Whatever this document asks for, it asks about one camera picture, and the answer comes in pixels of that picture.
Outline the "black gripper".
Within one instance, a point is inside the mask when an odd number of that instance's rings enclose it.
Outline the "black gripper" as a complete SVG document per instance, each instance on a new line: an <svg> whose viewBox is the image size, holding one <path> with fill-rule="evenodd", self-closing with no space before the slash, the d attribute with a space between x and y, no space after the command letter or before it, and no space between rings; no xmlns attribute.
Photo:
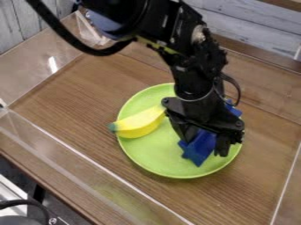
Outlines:
<svg viewBox="0 0 301 225"><path fill-rule="evenodd" d="M217 134L214 155L226 157L230 146L241 143L245 122L227 109L227 103L215 93L181 93L160 101L171 127L182 141L190 143L199 128Z"/></svg>

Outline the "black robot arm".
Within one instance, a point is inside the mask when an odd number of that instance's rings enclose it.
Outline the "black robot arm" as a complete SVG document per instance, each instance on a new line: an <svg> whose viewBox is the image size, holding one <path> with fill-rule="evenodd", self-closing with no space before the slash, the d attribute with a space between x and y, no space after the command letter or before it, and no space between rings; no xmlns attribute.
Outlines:
<svg viewBox="0 0 301 225"><path fill-rule="evenodd" d="M115 43L107 48L86 45L65 28L43 0L25 0L61 39L95 56L120 52L134 41L155 51L170 66L172 97L162 100L171 126L186 143L201 130L215 136L214 154L227 156L245 134L243 120L230 111L238 104L225 98L227 52L211 36L202 15L185 0L79 0L102 35Z"/></svg>

